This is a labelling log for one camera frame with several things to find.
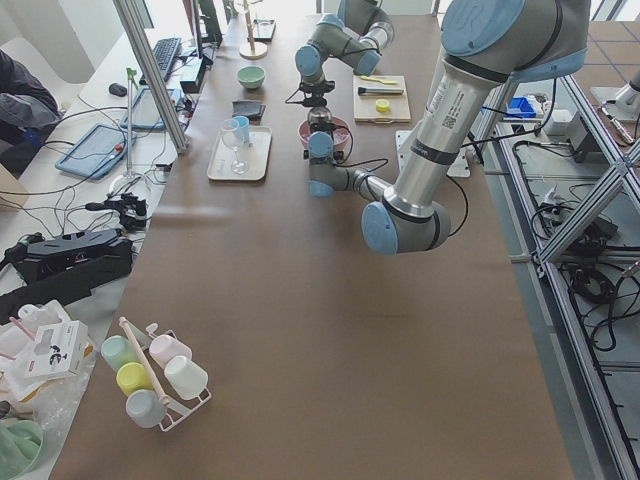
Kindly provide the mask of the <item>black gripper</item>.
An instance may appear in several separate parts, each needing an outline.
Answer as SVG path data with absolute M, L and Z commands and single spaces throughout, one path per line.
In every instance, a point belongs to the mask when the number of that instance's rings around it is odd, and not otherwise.
M 307 132 L 301 136 L 303 158 L 306 160 L 340 162 L 345 159 L 344 145 L 329 131 Z
M 324 96 L 335 89 L 335 82 L 323 80 L 318 84 L 300 82 L 298 90 L 303 93 L 304 98 L 299 104 L 306 108 L 326 107 L 327 100 Z

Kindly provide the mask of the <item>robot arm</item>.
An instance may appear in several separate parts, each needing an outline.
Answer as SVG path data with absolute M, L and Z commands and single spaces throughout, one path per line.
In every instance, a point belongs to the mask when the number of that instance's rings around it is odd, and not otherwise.
M 321 17 L 309 40 L 296 51 L 297 91 L 303 94 L 298 103 L 307 108 L 327 105 L 325 95 L 335 88 L 323 70 L 328 59 L 348 65 L 357 76 L 370 75 L 394 36 L 393 23 L 380 1 L 342 1 L 337 13 Z
M 449 236 L 451 221 L 434 195 L 489 92 L 507 81 L 563 77 L 585 59 L 590 5 L 586 1 L 455 1 L 441 27 L 441 48 L 423 119 L 412 130 L 398 178 L 388 183 L 334 158 L 334 123 L 325 96 L 334 85 L 324 62 L 375 70 L 394 38 L 375 1 L 345 1 L 327 14 L 295 55 L 308 108 L 309 190 L 315 196 L 352 190 L 365 198 L 361 229 L 380 254 L 427 251 Z

